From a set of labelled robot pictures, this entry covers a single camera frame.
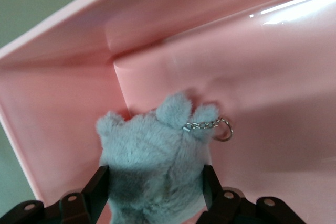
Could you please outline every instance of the metal ring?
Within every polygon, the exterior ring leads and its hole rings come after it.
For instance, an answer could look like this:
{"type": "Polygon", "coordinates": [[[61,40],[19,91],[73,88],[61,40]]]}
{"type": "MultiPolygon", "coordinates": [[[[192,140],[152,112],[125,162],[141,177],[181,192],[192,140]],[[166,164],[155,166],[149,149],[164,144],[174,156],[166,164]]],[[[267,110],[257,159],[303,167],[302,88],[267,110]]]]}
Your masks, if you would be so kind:
{"type": "Polygon", "coordinates": [[[220,122],[224,122],[226,123],[226,125],[229,127],[230,129],[230,136],[229,137],[220,137],[220,136],[214,136],[213,139],[216,140],[216,141],[220,141],[220,142],[226,142],[226,141],[229,141],[232,137],[233,137],[233,129],[232,129],[232,126],[231,124],[226,121],[225,119],[221,118],[220,119],[220,122]]]}

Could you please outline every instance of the plush toy body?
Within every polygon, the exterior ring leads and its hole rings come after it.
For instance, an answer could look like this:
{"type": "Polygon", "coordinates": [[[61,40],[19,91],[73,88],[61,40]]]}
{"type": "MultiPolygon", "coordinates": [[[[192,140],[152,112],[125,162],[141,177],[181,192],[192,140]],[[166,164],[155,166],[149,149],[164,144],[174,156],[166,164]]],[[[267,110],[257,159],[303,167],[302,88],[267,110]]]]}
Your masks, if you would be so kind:
{"type": "Polygon", "coordinates": [[[203,208],[202,170],[210,163],[213,129],[183,127],[215,120],[218,109],[202,105],[193,115],[191,109],[178,93],[127,122],[113,112],[98,121],[100,164],[110,168],[112,224],[178,224],[203,208]]]}

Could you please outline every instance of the green background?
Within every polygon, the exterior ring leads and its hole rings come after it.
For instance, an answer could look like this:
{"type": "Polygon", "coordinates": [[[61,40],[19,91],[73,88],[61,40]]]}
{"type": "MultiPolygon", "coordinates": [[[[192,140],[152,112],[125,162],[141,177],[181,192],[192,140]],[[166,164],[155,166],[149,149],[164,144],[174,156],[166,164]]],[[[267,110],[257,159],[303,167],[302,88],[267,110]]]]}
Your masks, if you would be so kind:
{"type": "MultiPolygon", "coordinates": [[[[72,0],[0,0],[0,47],[22,35],[72,0]]],[[[0,216],[34,195],[0,127],[0,216]]]]}

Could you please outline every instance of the pink bin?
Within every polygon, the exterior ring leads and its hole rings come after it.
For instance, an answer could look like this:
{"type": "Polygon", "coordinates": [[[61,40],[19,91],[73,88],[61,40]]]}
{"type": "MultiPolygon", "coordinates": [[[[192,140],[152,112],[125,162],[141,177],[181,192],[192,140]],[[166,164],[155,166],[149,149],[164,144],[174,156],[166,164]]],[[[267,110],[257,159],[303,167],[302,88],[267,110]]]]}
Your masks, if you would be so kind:
{"type": "Polygon", "coordinates": [[[187,90],[233,124],[212,143],[223,186],[336,223],[336,0],[75,0],[0,50],[0,90],[46,206],[98,168],[100,116],[187,90]]]}

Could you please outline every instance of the round rivet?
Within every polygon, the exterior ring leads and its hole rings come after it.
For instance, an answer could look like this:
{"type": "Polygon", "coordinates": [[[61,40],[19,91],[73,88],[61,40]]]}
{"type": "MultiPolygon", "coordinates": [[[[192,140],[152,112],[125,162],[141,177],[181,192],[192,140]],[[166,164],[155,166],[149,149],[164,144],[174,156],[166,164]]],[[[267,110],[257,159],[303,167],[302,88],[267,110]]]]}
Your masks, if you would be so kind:
{"type": "Polygon", "coordinates": [[[275,206],[275,202],[271,199],[264,199],[264,203],[265,203],[265,205],[267,205],[269,207],[275,206]]]}
{"type": "Polygon", "coordinates": [[[234,195],[231,192],[227,191],[224,193],[224,197],[227,199],[233,199],[234,195]]]}
{"type": "Polygon", "coordinates": [[[73,195],[68,198],[68,201],[74,201],[77,199],[77,196],[73,195]]]}
{"type": "Polygon", "coordinates": [[[25,209],[25,211],[29,211],[29,210],[32,210],[34,207],[35,207],[35,204],[32,203],[32,204],[29,204],[29,205],[25,206],[24,209],[25,209]]]}

